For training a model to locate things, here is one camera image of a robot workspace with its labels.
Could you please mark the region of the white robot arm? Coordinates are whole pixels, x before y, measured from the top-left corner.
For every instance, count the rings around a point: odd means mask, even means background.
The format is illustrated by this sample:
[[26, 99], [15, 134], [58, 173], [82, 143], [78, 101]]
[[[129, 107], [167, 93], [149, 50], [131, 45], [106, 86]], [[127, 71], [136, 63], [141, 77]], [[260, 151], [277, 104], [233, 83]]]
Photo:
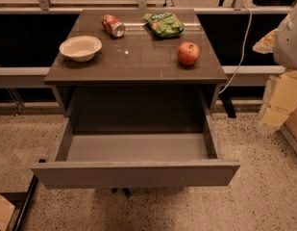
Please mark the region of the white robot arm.
[[265, 85], [259, 113], [259, 129], [273, 133], [297, 109], [297, 4], [280, 23], [253, 46], [257, 53], [272, 53], [274, 62], [285, 68], [279, 77], [270, 76]]

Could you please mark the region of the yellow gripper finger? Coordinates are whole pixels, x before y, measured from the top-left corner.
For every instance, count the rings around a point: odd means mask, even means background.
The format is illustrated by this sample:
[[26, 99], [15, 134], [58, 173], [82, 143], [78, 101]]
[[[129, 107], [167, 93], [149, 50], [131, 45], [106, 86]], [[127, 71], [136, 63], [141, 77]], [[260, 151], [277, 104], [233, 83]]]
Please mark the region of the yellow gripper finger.
[[264, 37], [262, 37], [253, 46], [253, 50], [260, 54], [268, 54], [273, 52], [275, 35], [278, 32], [277, 29], [270, 31]]
[[270, 76], [259, 112], [259, 130], [265, 134], [279, 130], [297, 109], [297, 70]]

